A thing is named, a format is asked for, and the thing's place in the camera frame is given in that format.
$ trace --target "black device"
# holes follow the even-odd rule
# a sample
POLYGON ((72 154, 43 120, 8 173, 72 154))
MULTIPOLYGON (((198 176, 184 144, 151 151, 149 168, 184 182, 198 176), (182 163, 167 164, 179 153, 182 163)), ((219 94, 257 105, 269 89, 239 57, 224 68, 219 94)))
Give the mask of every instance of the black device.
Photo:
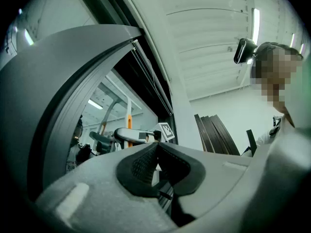
POLYGON ((237 51, 233 58, 234 62, 236 64, 246 63, 249 59, 254 57, 256 48, 257 45, 253 40, 247 38, 240 39, 237 51))

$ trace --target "fluorescent light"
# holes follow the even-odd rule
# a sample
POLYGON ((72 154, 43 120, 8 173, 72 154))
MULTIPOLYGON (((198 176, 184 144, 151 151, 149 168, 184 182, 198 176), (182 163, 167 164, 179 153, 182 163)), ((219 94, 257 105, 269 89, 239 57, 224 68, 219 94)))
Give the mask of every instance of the fluorescent light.
POLYGON ((26 29, 25 29, 25 38, 28 41, 29 45, 32 45, 34 43, 34 41, 31 39, 31 37, 30 37, 30 35, 26 29))
POLYGON ((88 100, 88 103, 89 104, 91 104, 91 105, 93 105, 94 107, 96 107, 97 109, 102 109, 102 107, 99 105, 99 104, 97 104, 97 103, 95 103, 93 100, 91 100, 91 99, 89 99, 88 100))
POLYGON ((295 34, 292 34, 292 40, 291 40, 290 48, 293 46, 294 39, 295 39, 295 34))
POLYGON ((259 35, 259 19, 260 13, 258 9, 253 10, 253 42, 257 45, 258 35, 259 35))
POLYGON ((302 53, 303 47, 304 47, 304 45, 303 45, 303 43, 302 43, 302 44, 301 44, 301 47, 300 47, 300 50, 299 50, 299 53, 300 53, 300 54, 302 53))

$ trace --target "stacked dark boards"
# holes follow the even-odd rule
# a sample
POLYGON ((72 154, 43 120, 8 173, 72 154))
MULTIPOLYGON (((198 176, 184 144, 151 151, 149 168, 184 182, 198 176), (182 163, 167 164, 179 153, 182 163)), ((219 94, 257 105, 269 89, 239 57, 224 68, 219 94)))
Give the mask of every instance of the stacked dark boards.
POLYGON ((199 117, 194 115, 199 128, 204 151, 240 155, 228 130, 217 115, 199 117))

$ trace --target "gray curved panel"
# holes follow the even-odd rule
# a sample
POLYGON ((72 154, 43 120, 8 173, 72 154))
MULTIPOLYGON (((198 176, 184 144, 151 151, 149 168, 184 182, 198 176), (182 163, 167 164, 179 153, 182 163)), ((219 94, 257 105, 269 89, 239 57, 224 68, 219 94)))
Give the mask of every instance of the gray curved panel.
POLYGON ((48 105, 52 99, 58 101, 55 94, 68 89, 70 78, 80 77, 91 60, 117 51, 140 35, 139 28, 123 25, 68 29, 35 42, 1 70, 1 152, 20 189, 27 191, 32 140, 48 105))

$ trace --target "ceiling light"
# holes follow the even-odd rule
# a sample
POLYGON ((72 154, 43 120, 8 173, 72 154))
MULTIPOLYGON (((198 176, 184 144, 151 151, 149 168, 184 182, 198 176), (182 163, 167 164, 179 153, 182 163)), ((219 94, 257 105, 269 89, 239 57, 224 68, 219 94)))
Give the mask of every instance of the ceiling light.
POLYGON ((292 34, 292 40, 291 40, 290 48, 293 46, 294 39, 295 39, 295 34, 292 34))
POLYGON ((304 44, 302 43, 302 44, 301 44, 301 47, 300 47, 300 50, 299 50, 299 53, 300 53, 300 54, 302 53, 303 47, 304 47, 304 44))
POLYGON ((31 37, 30 37, 30 35, 26 29, 25 29, 25 38, 28 41, 29 45, 32 45, 34 43, 34 41, 31 39, 31 37))
POLYGON ((97 109, 102 109, 102 107, 99 105, 99 104, 97 104, 97 103, 95 103, 93 100, 91 100, 91 99, 89 99, 88 100, 88 103, 89 104, 91 104, 91 105, 93 105, 94 107, 96 107, 97 109))
POLYGON ((260 13, 258 9, 253 10, 253 42, 257 45, 258 36, 259 36, 259 19, 260 13))

